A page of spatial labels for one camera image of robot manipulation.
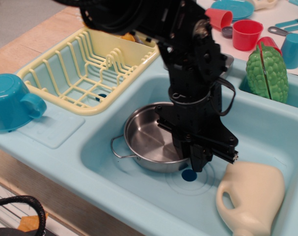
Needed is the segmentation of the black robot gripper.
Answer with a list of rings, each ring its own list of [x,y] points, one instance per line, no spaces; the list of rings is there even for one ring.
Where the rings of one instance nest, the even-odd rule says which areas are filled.
[[[175,149],[184,159],[190,158],[194,172],[202,172],[214,155],[229,163],[238,159],[238,139],[221,121],[231,107],[222,110],[220,90],[211,91],[198,101],[171,103],[172,106],[155,109],[158,125],[172,134]]]

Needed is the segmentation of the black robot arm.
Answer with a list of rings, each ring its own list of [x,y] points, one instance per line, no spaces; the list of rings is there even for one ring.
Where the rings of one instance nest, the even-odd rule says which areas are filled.
[[[159,105],[158,125],[190,159],[196,172],[213,156],[233,163],[238,139],[222,124],[226,55],[212,37],[210,19],[192,0],[65,0],[78,7],[85,25],[116,35],[141,33],[155,40],[168,69],[171,105]]]

